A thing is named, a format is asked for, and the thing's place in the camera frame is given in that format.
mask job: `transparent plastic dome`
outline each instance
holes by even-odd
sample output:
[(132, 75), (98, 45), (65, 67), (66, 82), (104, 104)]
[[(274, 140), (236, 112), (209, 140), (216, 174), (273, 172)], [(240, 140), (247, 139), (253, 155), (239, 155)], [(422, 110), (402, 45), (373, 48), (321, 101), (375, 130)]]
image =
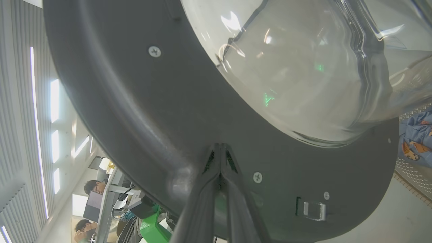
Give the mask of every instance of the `transparent plastic dome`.
[(182, 0), (234, 90), (279, 130), (324, 147), (431, 98), (429, 6), (414, 2)]

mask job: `patterned fabric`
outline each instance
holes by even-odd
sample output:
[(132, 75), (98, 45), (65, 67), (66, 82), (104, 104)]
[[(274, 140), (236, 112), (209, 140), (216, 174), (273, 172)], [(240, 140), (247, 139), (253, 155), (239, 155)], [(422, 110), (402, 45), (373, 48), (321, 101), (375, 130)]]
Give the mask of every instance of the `patterned fabric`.
[(400, 122), (399, 156), (432, 168), (432, 108)]

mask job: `ceiling light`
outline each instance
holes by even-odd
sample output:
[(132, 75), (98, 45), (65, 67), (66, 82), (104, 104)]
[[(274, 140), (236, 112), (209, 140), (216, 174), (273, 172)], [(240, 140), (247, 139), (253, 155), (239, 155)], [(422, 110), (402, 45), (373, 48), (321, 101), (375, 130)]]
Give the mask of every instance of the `ceiling light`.
[(54, 194), (60, 191), (60, 170), (57, 168), (54, 171)]
[(58, 119), (59, 113), (59, 84), (58, 79), (51, 82), (51, 122)]
[(42, 194), (44, 196), (45, 216), (48, 219), (49, 217), (48, 217), (47, 194), (45, 192), (44, 171), (42, 169), (41, 139), (39, 137), (38, 108), (36, 105), (35, 53), (34, 53), (33, 47), (30, 47), (30, 62), (31, 62), (30, 65), (32, 68), (33, 109), (35, 112), (35, 127), (36, 127), (36, 140), (38, 143), (39, 169), (40, 169), (40, 173), (41, 173)]
[(7, 230), (4, 226), (1, 227), (1, 231), (3, 232), (3, 237), (0, 238), (0, 243), (12, 243), (9, 234), (7, 233)]
[(85, 145), (89, 142), (90, 136), (87, 136), (86, 139), (84, 140), (84, 142), (80, 145), (80, 147), (75, 150), (75, 153), (73, 153), (73, 157), (76, 158), (78, 156), (78, 154), (81, 152), (81, 150), (83, 150), (83, 148), (85, 147)]
[(92, 148), (93, 148), (93, 137), (92, 140), (90, 141), (90, 153), (92, 153)]
[(76, 122), (72, 124), (72, 134), (76, 135)]
[(55, 163), (60, 156), (58, 130), (55, 130), (55, 132), (51, 134), (51, 149), (53, 153), (53, 163)]

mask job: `person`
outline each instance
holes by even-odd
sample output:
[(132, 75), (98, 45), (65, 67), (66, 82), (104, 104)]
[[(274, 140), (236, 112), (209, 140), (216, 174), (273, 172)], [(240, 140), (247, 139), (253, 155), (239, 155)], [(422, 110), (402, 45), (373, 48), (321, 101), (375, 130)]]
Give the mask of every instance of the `person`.
[(96, 192), (99, 194), (104, 194), (106, 182), (100, 182), (98, 180), (89, 180), (84, 185), (84, 192), (90, 195), (90, 192)]
[(91, 223), (87, 219), (80, 220), (75, 226), (74, 240), (76, 243), (88, 243), (96, 231), (98, 224)]

